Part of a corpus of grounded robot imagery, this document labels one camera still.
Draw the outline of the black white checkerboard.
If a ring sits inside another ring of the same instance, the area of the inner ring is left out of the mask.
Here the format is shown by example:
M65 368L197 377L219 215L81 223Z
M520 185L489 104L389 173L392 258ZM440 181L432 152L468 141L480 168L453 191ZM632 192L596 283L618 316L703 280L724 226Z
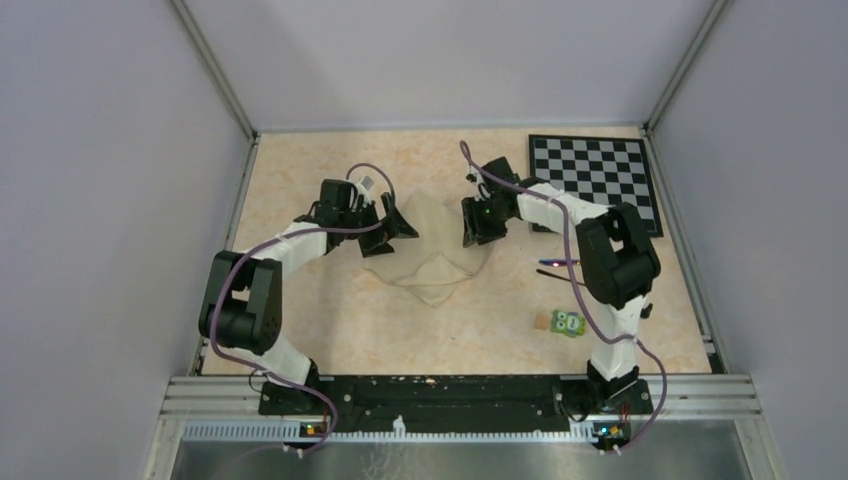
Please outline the black white checkerboard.
M664 236L660 205L641 139L531 134L529 173L584 201L638 210L649 236Z

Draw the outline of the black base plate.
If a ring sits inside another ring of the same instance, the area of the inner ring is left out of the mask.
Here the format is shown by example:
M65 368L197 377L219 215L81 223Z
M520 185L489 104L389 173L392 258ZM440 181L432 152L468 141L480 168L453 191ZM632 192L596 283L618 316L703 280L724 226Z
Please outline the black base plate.
M579 420L650 415L646 381L603 398L584 375L466 375L317 377L325 397L309 412L261 390L262 416L306 417L337 433L387 432L401 420L411 433L477 434L565 432Z

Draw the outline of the beige cloth napkin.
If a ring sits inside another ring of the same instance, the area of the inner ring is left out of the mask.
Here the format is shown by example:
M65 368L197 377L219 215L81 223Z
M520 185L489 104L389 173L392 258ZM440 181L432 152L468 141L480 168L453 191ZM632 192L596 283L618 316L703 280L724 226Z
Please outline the beige cloth napkin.
M437 308L460 283L479 274L492 247L466 247L462 215L422 190L409 197L400 213L419 236L394 240L392 253L366 259L363 268Z

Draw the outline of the small cork piece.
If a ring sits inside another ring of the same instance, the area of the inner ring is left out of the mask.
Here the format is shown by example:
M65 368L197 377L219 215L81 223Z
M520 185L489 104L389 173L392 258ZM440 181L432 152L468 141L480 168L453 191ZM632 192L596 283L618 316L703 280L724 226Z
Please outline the small cork piece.
M534 319L533 328L547 331L550 328L550 317L544 314L537 315Z

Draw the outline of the aluminium frame rail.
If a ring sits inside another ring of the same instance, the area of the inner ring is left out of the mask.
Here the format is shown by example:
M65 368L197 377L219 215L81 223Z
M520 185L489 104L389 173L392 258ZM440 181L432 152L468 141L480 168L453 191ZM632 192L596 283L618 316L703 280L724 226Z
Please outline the aluminium frame rail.
M275 393L257 377L176 377L163 418L192 440L332 442L596 442L645 422L757 418L744 375L648 375L593 401L574 375L335 376L320 398Z

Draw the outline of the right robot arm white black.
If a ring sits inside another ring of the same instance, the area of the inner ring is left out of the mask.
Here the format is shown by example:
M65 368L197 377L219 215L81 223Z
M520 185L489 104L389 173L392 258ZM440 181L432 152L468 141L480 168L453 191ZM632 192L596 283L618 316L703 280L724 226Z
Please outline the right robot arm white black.
M592 203L541 179L521 179L508 160L468 163L467 180L477 192L461 202L463 244L485 245L506 236L520 219L563 238L562 265L579 270L570 281L587 324L599 338L588 361L586 397L600 412L612 412L639 375L638 326L661 264L637 208Z

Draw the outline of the iridescent purple utensil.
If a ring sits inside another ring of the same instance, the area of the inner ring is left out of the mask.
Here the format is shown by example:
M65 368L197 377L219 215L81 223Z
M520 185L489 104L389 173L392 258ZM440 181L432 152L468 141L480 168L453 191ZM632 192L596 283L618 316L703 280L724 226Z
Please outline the iridescent purple utensil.
M579 265L580 260L579 259L571 259L571 260L569 260L569 259L540 259L538 261L538 263L540 265L544 265L544 266L548 266L548 267L560 268L560 267L565 267L567 265Z

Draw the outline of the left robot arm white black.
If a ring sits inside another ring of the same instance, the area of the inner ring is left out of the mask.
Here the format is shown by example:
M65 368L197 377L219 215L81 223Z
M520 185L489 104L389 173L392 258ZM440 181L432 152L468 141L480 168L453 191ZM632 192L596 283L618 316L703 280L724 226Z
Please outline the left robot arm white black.
M325 397L313 361L283 333L284 280L347 240L357 241L368 258L392 253L394 238L418 235L397 208L393 191L374 201L368 179L327 179L318 200L285 230L249 250L214 256L199 332L219 357L264 374L272 396L308 413Z

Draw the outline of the black utensil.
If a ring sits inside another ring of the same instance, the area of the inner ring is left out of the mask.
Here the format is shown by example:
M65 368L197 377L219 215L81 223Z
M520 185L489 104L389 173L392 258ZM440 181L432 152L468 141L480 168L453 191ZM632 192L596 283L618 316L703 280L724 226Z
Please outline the black utensil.
M543 269L536 269L536 270L535 270L535 272L536 272L537 274L539 274L539 275L542 275L542 276L545 276L545 277L548 277L548 278L552 278L552 279L556 279L556 280L561 280L561 281L569 282L569 283L575 283L575 284L577 284L578 286L586 286L586 284L585 284L585 283L583 283L583 282L581 282L581 281L579 281L579 280L573 280L573 279L571 279L571 278L569 278L569 277L562 276L562 275L558 275L558 274L555 274L555 273L552 273L552 272L550 272L550 271L546 271L546 270L543 270Z

